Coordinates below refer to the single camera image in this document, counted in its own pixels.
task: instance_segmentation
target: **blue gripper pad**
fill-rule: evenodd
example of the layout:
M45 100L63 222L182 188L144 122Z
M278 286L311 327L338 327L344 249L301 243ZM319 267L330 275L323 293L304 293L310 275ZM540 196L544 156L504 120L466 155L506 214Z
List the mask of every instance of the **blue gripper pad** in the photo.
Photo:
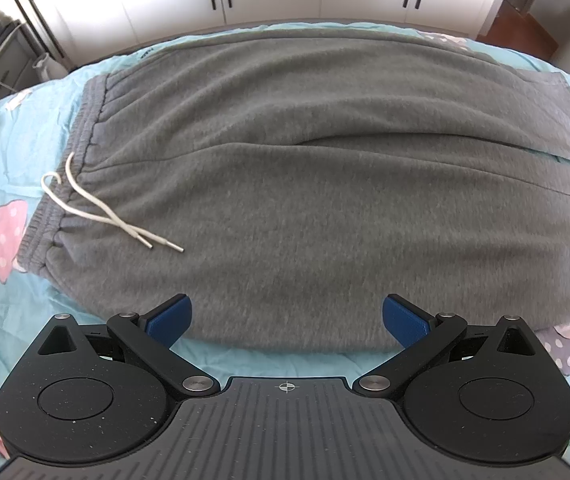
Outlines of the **blue gripper pad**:
M428 335L431 330L429 319L434 319L426 312L423 314L427 319L424 319L413 310L420 311L411 303L408 302L406 306L392 296L386 297L383 301L383 324L403 348L412 346Z
M191 301L181 295L166 301L146 314L145 333L169 348L191 324Z

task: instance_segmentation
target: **bed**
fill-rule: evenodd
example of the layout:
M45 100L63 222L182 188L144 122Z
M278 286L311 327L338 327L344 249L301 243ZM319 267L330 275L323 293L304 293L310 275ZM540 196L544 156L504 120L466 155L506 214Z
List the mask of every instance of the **bed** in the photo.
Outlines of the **bed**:
M391 32L435 41L454 48L487 54L497 62L533 72L558 72L553 66L515 51L488 46L443 34L427 34L408 28L373 23L286 23L252 30L353 29ZM246 32L236 29L209 35L217 37ZM86 66L67 78L49 82L0 101L0 214L20 228L36 210L43 195L40 178L56 168L65 150L72 123L79 112L82 88L93 76L131 68L148 56L173 44L199 40L186 36L161 43L129 56L116 56ZM570 85L570 75L565 74ZM69 312L81 324L99 322L48 281L7 266L15 254L5 255L0 268L0 386L12 366L47 320ZM391 356L390 352L341 354L273 353L235 349L197 340L181 339L172 348L197 367L225 384L230 376L346 376L349 383ZM570 445L565 459L570 463Z

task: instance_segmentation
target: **gray fabric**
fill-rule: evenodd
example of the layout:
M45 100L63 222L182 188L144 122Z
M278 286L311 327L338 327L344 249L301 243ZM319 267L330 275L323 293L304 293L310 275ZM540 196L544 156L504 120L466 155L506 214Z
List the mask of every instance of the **gray fabric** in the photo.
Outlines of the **gray fabric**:
M570 160L560 74L362 31L182 44L88 83L58 170L75 152L81 186L185 253L45 196L18 260L104 318L185 292L189 336L248 348L390 348L390 292L544 328L570 321L570 165L532 150Z

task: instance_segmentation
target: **wooden floor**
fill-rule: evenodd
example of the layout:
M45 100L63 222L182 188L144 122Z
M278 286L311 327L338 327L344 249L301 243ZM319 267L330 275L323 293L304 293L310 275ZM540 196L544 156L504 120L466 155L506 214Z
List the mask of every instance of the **wooden floor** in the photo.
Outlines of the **wooden floor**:
M488 35L479 36L478 41L525 52L545 61L550 60L558 47L531 15L523 16L507 2L498 11Z

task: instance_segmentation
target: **white drawstring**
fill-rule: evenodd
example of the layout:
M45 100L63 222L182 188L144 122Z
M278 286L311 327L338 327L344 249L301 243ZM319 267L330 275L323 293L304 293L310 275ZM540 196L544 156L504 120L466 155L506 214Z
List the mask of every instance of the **white drawstring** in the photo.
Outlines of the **white drawstring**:
M98 216L91 213L87 213L85 211L81 211L80 209L76 209L75 207L71 207L70 205L67 205L65 202L60 200L54 194L54 192L51 189L49 189L49 186L45 184L45 179L48 176L52 176L53 178L56 179L57 183L60 184L61 182L60 175L56 171L49 171L40 178L40 186L43 188L43 191L47 193L50 199L56 202L68 213L80 216L82 218L87 218L88 220L94 220L96 222L101 222L103 224L111 224L115 225L116 227L120 227L121 229L123 229L124 232L126 232L132 238L136 238L136 240L140 241L143 245L145 245L149 249L152 248L152 244L149 243L147 240L145 240L145 238L143 237L147 237L150 240L158 242L162 245L169 246L175 251L178 251L179 253L182 253L184 251L182 247L178 247L178 245L172 244L166 238L162 238L158 235L155 235L154 233L150 233L149 231L141 229L140 227L136 227L134 225L125 223L116 215L116 213L114 213L114 211L105 202L99 200L94 195L92 195L91 193L87 192L82 187L80 187L79 184L76 182L74 175L72 175L72 170L71 170L72 158L74 158L74 152L69 154L65 162L65 174L67 176L67 179L69 180L69 183L76 190L76 192L78 192L78 194L84 196L87 200L100 207L103 211L105 211L105 213L107 213L108 216L105 217L105 216Z

